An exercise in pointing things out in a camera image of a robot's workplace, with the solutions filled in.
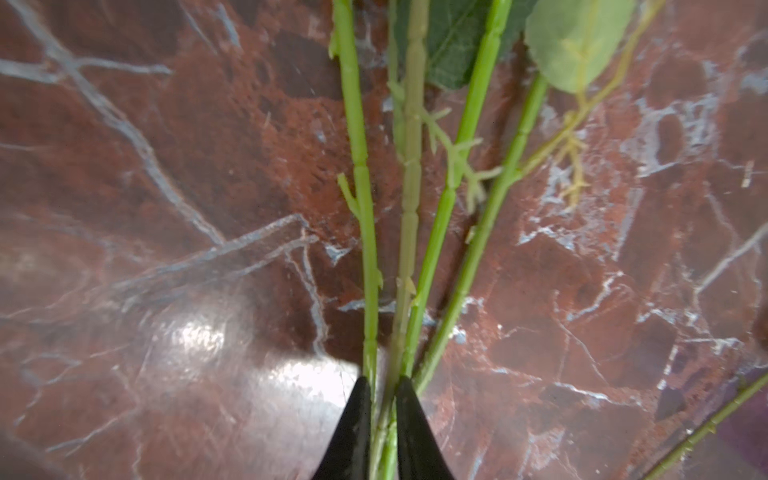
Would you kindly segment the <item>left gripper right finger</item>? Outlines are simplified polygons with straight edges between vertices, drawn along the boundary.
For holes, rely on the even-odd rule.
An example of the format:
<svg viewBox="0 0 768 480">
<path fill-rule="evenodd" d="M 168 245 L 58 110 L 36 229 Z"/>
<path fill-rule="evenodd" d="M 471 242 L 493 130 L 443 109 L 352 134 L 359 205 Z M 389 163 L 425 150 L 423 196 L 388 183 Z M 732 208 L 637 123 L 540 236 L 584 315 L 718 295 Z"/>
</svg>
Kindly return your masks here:
<svg viewBox="0 0 768 480">
<path fill-rule="evenodd" d="M 399 379 L 395 406 L 399 479 L 454 480 L 407 376 Z"/>
</svg>

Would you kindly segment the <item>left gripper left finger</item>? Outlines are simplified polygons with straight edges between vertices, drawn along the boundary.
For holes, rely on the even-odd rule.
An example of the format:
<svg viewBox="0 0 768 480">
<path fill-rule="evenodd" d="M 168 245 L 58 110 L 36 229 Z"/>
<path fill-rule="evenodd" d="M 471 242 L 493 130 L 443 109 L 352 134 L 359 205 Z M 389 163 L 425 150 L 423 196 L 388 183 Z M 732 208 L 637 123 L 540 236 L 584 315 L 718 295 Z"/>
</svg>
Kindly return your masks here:
<svg viewBox="0 0 768 480">
<path fill-rule="evenodd" d="M 368 480 L 372 416 L 371 386 L 355 382 L 326 452 L 312 480 Z"/>
</svg>

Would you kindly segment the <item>light blue white rose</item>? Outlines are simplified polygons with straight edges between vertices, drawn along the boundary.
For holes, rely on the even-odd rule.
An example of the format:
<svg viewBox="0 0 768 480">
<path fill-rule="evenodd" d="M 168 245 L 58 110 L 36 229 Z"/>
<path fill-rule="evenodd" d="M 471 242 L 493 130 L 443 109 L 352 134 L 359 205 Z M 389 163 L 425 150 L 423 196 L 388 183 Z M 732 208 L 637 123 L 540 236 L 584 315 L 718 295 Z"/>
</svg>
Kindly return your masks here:
<svg viewBox="0 0 768 480">
<path fill-rule="evenodd" d="M 372 444 L 370 476 L 390 479 L 395 464 L 395 382 L 412 373 L 427 302 L 460 185 L 466 206 L 485 198 L 483 183 L 497 169 L 474 170 L 468 160 L 479 143 L 477 126 L 498 58 L 519 40 L 531 1 L 393 1 L 389 6 L 388 86 L 393 101 L 393 133 L 403 167 L 402 215 L 396 300 L 384 380 L 384 393 Z M 467 95 L 456 135 L 429 112 L 425 89 L 465 88 Z M 423 143 L 443 148 L 445 185 L 441 190 L 423 260 L 416 260 L 422 185 Z"/>
</svg>

